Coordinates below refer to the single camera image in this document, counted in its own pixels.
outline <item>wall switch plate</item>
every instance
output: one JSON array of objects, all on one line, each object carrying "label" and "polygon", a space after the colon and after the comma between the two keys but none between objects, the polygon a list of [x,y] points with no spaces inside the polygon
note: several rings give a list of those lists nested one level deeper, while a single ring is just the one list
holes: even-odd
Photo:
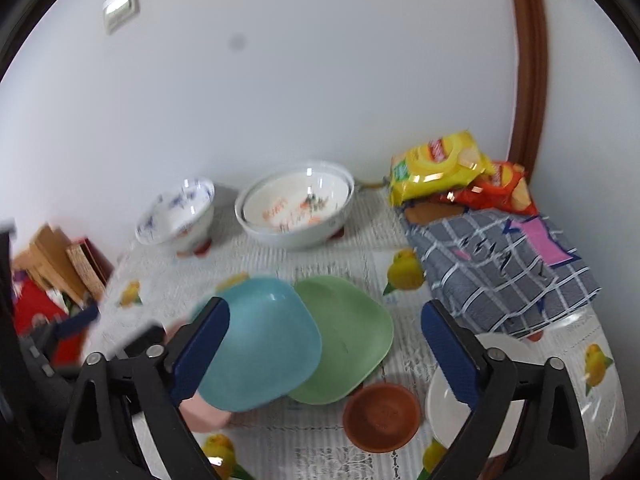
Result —
[{"label": "wall switch plate", "polygon": [[104,27],[111,34],[120,25],[138,13],[138,0],[106,0],[102,5]]}]

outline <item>lace tablecloth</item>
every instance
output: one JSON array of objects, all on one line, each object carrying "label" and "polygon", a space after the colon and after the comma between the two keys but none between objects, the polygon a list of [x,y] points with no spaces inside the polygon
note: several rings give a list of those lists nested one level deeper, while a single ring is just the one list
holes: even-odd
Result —
[{"label": "lace tablecloth", "polygon": [[[188,316],[217,283],[238,272],[272,274],[295,280],[315,274],[344,277],[383,304],[394,320],[393,346],[366,384],[399,383],[424,406],[436,361],[420,332],[420,311],[431,298],[426,285],[383,295],[393,256],[407,241],[382,191],[356,196],[343,238],[301,253],[260,246],[243,232],[231,208],[216,212],[213,248],[203,258],[181,260],[154,248],[132,245],[121,259],[100,306],[100,321],[92,327],[84,355],[111,356],[114,350],[151,320],[165,326]],[[139,282],[139,299],[124,308],[121,295]],[[541,362],[552,355],[567,364],[586,429],[591,478],[599,479],[620,458],[626,439],[626,416],[615,365],[600,383],[585,384],[585,352],[597,344],[606,356],[609,345],[590,306],[545,329],[538,341],[524,340]],[[346,401],[306,406],[288,397],[247,413],[234,415],[222,433],[236,445],[239,462],[257,480],[415,480],[422,454],[433,437],[427,420],[403,448],[371,454],[353,446],[342,427]],[[141,447],[159,478],[169,478],[143,417],[135,421]],[[202,442],[206,435],[196,434]]]}]

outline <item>green plate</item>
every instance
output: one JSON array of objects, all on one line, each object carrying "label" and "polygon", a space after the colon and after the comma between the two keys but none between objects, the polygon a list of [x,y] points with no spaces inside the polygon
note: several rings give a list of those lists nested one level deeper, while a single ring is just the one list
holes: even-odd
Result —
[{"label": "green plate", "polygon": [[346,397],[386,356],[394,339],[389,313],[352,283],[315,276],[293,288],[314,318],[322,338],[316,371],[289,397],[304,404],[330,404]]}]

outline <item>yellow snack bag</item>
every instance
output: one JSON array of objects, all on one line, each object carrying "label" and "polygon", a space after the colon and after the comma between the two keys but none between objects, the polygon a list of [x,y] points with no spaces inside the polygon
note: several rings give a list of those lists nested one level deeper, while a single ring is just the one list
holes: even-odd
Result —
[{"label": "yellow snack bag", "polygon": [[391,205],[468,186],[480,174],[494,171],[468,130],[432,140],[391,159]]}]

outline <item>large white bowl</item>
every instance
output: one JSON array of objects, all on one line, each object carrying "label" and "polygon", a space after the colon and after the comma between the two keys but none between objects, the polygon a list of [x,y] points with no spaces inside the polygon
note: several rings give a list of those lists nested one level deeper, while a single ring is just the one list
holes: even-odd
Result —
[{"label": "large white bowl", "polygon": [[353,176],[330,162],[293,164],[256,181],[236,200],[236,218],[265,245],[304,249],[344,225],[355,191]]},{"label": "large white bowl", "polygon": [[205,178],[187,179],[156,198],[136,227],[143,245],[191,253],[209,241],[215,188]]},{"label": "large white bowl", "polygon": [[[512,361],[537,362],[532,351],[525,343],[506,334],[494,332],[478,334],[478,341],[485,348],[495,347],[503,350]],[[523,406],[524,400],[514,400],[509,406],[502,429],[498,434],[489,458],[500,456],[509,450],[513,435],[518,427]],[[429,386],[425,413],[433,430],[433,436],[439,443],[449,449],[462,429],[470,410],[466,404],[456,400],[440,367],[436,370]]]}]

